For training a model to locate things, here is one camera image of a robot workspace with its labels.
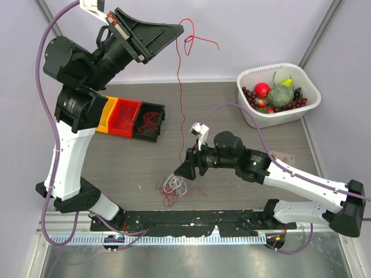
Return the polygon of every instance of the black mounting plate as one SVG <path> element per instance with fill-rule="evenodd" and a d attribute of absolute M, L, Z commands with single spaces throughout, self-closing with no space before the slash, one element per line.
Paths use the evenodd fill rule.
<path fill-rule="evenodd" d="M 124 215 L 128 232 L 146 229 L 146 236 L 156 237 L 209 236 L 215 226 L 221 237 L 257 236 L 259 230 L 282 229 L 281 224 L 268 227 L 263 212 L 253 210 L 126 211 Z M 286 229 L 296 229 L 296 224 L 286 224 Z M 96 218 L 90 230 L 109 231 Z"/>

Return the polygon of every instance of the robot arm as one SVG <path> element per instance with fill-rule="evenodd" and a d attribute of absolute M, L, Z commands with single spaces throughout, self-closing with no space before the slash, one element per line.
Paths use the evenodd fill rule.
<path fill-rule="evenodd" d="M 321 188 L 283 171 L 271 162 L 266 153 L 247 149 L 242 140 L 229 131 L 215 136 L 214 148 L 206 143 L 208 127 L 196 123 L 190 132 L 198 137 L 197 144 L 187 149 L 186 159 L 174 172 L 175 175 L 194 180 L 196 167 L 200 175 L 204 175 L 210 167 L 234 169 L 236 175 L 244 181 L 282 188 L 313 201 L 269 200 L 263 213 L 266 224 L 316 223 L 329 225 L 334 231 L 346 236 L 359 236 L 365 208 L 362 200 Z M 358 181 L 352 180 L 348 184 L 329 181 L 295 169 L 280 160 L 276 161 L 284 168 L 311 180 L 364 196 L 363 185 Z"/>
<path fill-rule="evenodd" d="M 60 160 L 52 196 L 61 213 L 89 210 L 122 229 L 123 209 L 81 177 L 88 145 L 108 100 L 97 91 L 104 90 L 131 61 L 147 64 L 184 29 L 181 25 L 139 21 L 119 8 L 104 14 L 104 0 L 81 0 L 80 7 L 105 23 L 96 39 L 97 49 L 90 53 L 58 36 L 45 50 L 44 73 L 63 84 L 54 113 L 61 149 L 56 150 Z M 46 181 L 36 185 L 43 197 L 49 190 L 51 172 L 52 168 Z"/>

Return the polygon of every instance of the red apple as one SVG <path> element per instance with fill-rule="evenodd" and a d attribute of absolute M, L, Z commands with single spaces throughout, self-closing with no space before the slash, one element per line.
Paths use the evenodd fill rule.
<path fill-rule="evenodd" d="M 255 86 L 254 91 L 258 97 L 267 97 L 271 88 L 266 83 L 259 83 Z"/>

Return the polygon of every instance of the white clamp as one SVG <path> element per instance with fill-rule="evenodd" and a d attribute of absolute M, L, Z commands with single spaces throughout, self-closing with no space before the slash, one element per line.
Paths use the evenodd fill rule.
<path fill-rule="evenodd" d="M 194 134 L 198 138 L 198 149 L 201 150 L 201 146 L 206 143 L 209 135 L 209 128 L 206 125 L 200 123 L 194 123 L 190 129 L 190 133 Z"/>
<path fill-rule="evenodd" d="M 80 0 L 80 8 L 108 25 L 104 12 L 104 0 Z"/>

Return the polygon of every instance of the green melon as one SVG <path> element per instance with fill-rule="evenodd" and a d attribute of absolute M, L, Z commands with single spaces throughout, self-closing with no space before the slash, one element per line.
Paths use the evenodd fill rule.
<path fill-rule="evenodd" d="M 294 99 L 294 91 L 286 85 L 275 85 L 268 93 L 267 100 L 273 108 L 281 108 L 288 105 Z"/>

